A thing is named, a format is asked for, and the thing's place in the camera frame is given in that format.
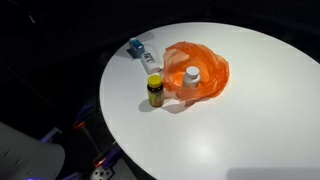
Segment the grey chair back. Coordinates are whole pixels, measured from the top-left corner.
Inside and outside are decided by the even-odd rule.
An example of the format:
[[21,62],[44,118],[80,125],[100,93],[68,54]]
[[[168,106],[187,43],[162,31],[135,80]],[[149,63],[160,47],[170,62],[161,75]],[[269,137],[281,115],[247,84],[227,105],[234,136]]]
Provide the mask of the grey chair back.
[[55,180],[64,161],[61,145],[0,123],[0,180]]

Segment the purple and orange clamp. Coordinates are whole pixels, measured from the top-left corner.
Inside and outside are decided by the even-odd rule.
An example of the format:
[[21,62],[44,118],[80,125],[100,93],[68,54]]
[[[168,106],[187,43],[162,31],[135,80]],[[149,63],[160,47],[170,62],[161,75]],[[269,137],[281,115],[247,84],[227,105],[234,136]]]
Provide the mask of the purple and orange clamp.
[[73,123],[75,130],[80,130],[96,151],[92,160],[94,168],[109,168],[119,157],[121,148],[111,135],[102,112],[92,104],[85,104],[76,115]]

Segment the orange plastic bag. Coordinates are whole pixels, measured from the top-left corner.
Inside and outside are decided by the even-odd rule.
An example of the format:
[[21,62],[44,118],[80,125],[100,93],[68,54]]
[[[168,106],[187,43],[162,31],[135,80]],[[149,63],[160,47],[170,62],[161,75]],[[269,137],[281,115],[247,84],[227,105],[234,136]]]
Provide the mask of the orange plastic bag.
[[[164,88],[181,101],[216,97],[228,83],[228,62],[204,45],[178,42],[165,49],[163,61]],[[196,88],[182,86],[183,75],[190,66],[200,71],[200,82]]]

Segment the small blue capped bottle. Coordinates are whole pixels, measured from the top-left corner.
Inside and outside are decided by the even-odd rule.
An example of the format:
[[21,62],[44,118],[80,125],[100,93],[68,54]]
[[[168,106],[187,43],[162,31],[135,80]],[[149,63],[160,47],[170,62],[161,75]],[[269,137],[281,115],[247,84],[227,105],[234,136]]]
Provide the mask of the small blue capped bottle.
[[129,46],[137,57],[140,57],[145,52],[144,45],[135,37],[129,39]]

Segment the white tube with label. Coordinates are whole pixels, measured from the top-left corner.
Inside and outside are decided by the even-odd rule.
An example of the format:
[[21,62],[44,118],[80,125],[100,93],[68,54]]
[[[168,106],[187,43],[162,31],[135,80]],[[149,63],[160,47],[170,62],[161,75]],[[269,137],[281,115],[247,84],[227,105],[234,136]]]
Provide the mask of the white tube with label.
[[154,57],[146,50],[141,53],[141,62],[148,74],[153,74],[160,71],[160,66],[155,61]]

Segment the white bottle in bag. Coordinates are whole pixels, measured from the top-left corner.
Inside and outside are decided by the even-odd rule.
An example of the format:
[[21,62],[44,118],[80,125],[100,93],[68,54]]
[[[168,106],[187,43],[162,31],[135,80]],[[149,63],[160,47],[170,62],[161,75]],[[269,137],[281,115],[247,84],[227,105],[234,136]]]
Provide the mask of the white bottle in bag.
[[196,66],[189,66],[184,75],[182,86],[186,88],[195,88],[200,82],[200,70]]

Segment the brown bottle with yellow cap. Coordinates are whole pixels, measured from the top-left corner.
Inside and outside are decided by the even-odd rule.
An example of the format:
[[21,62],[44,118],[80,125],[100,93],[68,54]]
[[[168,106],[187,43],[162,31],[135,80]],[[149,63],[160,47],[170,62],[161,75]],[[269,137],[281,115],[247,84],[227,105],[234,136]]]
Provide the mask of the brown bottle with yellow cap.
[[147,79],[149,103],[153,107],[160,107],[164,103],[163,83],[160,75],[151,75]]

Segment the metal bracket base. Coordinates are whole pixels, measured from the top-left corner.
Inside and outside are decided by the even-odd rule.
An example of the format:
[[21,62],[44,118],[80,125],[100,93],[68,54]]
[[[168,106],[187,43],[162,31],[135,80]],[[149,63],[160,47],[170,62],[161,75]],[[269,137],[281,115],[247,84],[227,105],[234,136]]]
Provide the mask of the metal bracket base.
[[89,176],[89,180],[111,180],[113,176],[114,172],[112,169],[104,169],[102,166],[99,166],[93,170]]

